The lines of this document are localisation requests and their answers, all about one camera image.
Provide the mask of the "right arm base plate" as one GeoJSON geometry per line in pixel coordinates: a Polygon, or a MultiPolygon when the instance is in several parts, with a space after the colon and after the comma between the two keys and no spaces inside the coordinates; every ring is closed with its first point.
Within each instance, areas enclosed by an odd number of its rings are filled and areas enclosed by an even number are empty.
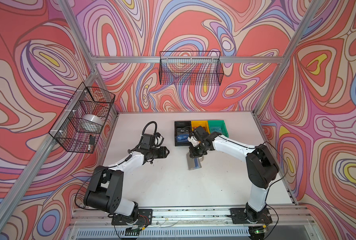
{"type": "Polygon", "coordinates": [[[231,208],[227,216],[232,219],[233,224],[269,225],[273,223],[268,208],[259,212],[250,208],[231,208]]]}

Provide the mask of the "grey leather card holder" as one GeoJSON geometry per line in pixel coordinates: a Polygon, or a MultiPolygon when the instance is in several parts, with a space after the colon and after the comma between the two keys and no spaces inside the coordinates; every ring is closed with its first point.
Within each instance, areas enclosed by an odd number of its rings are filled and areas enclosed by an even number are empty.
{"type": "Polygon", "coordinates": [[[201,168],[201,162],[203,161],[203,157],[192,158],[190,156],[190,153],[187,153],[186,159],[187,159],[187,166],[189,171],[197,170],[201,168]]]}

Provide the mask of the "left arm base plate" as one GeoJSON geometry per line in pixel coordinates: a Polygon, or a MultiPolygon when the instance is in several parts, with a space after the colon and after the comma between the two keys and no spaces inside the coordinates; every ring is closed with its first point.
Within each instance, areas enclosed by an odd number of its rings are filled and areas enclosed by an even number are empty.
{"type": "Polygon", "coordinates": [[[152,223],[153,210],[152,209],[138,209],[134,210],[130,216],[121,214],[114,214],[111,224],[113,226],[144,226],[147,227],[152,223]]]}

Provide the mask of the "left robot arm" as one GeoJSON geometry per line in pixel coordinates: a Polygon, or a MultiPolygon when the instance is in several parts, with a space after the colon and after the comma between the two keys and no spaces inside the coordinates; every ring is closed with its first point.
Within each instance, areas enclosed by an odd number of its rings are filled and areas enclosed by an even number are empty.
{"type": "Polygon", "coordinates": [[[138,217],[138,203],[122,197],[126,174],[131,173],[155,159],[165,159],[170,151],[163,146],[164,137],[158,132],[158,124],[151,121],[143,128],[139,143],[128,155],[116,163],[98,166],[89,179],[83,198],[84,206],[106,212],[110,215],[138,217]]]}

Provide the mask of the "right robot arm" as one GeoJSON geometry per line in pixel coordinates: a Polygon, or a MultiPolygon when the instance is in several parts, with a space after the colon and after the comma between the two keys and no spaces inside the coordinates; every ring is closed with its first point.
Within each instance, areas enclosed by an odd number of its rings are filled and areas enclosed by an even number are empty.
{"type": "Polygon", "coordinates": [[[279,173],[277,165],[269,148],[260,144],[247,145],[232,140],[222,133],[208,133],[203,127],[197,127],[189,134],[189,157],[200,158],[209,151],[226,153],[246,162],[247,175],[252,184],[248,202],[245,205],[244,216],[247,222],[255,224],[266,215],[267,197],[270,185],[279,173]]]}

